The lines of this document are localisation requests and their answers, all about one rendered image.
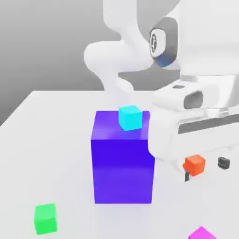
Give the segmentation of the small orange cube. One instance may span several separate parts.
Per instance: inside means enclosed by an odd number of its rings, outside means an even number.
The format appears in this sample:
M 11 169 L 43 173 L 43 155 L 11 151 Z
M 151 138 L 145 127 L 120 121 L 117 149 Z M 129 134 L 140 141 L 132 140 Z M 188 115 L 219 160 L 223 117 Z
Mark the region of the small orange cube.
M 206 160 L 200 155 L 185 158 L 183 168 L 189 171 L 191 176 L 197 176 L 204 171 Z

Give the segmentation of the large purple box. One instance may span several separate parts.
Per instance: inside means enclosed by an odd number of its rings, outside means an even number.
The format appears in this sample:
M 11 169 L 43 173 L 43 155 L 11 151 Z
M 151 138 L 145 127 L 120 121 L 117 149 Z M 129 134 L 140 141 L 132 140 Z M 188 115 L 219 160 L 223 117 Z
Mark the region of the large purple box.
M 155 159 L 148 150 L 150 113 L 142 128 L 124 131 L 117 111 L 97 111 L 91 134 L 94 201 L 97 204 L 150 204 Z

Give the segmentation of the small magenta cube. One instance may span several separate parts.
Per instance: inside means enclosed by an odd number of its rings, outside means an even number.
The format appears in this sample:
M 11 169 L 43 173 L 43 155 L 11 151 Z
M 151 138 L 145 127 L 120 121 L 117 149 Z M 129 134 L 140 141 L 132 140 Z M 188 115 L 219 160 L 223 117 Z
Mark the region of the small magenta cube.
M 197 228 L 192 234 L 188 236 L 188 239 L 217 239 L 204 227 Z

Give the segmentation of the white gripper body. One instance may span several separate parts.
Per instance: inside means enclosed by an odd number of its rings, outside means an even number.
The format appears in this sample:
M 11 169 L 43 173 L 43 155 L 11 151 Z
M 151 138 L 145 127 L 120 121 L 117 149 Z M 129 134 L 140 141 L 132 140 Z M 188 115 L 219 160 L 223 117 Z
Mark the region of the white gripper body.
M 239 144 L 239 109 L 230 109 L 218 118 L 206 117 L 204 110 L 152 111 L 148 149 L 164 162 Z

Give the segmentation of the small green cube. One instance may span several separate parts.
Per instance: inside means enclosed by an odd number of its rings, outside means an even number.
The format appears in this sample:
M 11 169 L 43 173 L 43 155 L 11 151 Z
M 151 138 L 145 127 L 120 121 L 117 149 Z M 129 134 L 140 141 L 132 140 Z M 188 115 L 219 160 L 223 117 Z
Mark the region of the small green cube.
M 35 207 L 34 226 L 37 235 L 57 231 L 56 205 L 54 203 Z

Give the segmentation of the small cyan cube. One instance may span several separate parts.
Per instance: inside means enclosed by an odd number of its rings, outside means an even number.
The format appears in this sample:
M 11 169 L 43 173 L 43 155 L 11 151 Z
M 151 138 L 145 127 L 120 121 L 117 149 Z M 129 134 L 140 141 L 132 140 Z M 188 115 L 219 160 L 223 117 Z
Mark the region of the small cyan cube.
M 135 105 L 119 108 L 119 124 L 124 131 L 142 128 L 142 111 Z

